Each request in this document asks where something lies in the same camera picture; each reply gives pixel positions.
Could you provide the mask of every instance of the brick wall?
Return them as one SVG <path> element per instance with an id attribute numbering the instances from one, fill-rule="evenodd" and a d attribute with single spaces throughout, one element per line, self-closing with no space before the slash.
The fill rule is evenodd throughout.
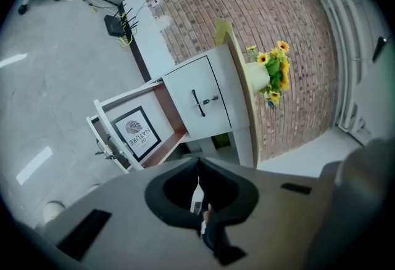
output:
<path id="1" fill-rule="evenodd" d="M 299 147 L 330 126 L 337 60 L 330 26 L 318 0 L 161 0 L 154 15 L 173 23 L 164 32 L 176 63 L 214 47 L 216 18 L 229 20 L 242 49 L 290 45 L 290 89 L 275 110 L 256 96 L 262 160 Z"/>

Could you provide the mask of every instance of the picture frame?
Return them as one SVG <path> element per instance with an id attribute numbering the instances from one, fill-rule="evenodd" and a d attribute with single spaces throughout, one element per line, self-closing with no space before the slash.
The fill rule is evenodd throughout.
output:
<path id="1" fill-rule="evenodd" d="M 161 142 L 142 106 L 114 119 L 111 125 L 138 162 Z"/>

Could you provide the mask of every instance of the cabinet handle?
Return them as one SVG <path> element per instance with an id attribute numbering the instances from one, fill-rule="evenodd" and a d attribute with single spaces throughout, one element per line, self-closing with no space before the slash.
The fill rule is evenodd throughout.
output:
<path id="1" fill-rule="evenodd" d="M 202 114 L 202 116 L 205 117 L 206 114 L 203 112 L 203 109 L 202 109 L 202 107 L 200 106 L 199 99 L 198 99 L 198 97 L 196 96 L 196 91 L 195 91 L 195 89 L 192 89 L 192 95 L 194 96 L 194 98 L 195 98 L 195 100 L 196 100 L 196 103 L 198 104 L 197 106 L 199 107 L 200 113 Z"/>

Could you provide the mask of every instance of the cabinet door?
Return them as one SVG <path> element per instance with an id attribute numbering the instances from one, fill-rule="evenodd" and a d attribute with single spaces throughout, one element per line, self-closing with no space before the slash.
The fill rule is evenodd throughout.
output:
<path id="1" fill-rule="evenodd" d="M 199 139 L 231 131 L 207 56 L 172 71 L 164 76 L 164 82 L 191 137 Z M 207 99 L 210 102 L 201 104 L 200 109 L 198 102 Z"/>

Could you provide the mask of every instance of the white wall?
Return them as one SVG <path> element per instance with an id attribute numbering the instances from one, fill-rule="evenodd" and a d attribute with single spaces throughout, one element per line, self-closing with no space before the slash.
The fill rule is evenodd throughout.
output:
<path id="1" fill-rule="evenodd" d="M 258 164 L 258 170 L 319 177 L 329 162 L 343 160 L 361 145 L 339 128 L 328 130 L 313 141 Z"/>

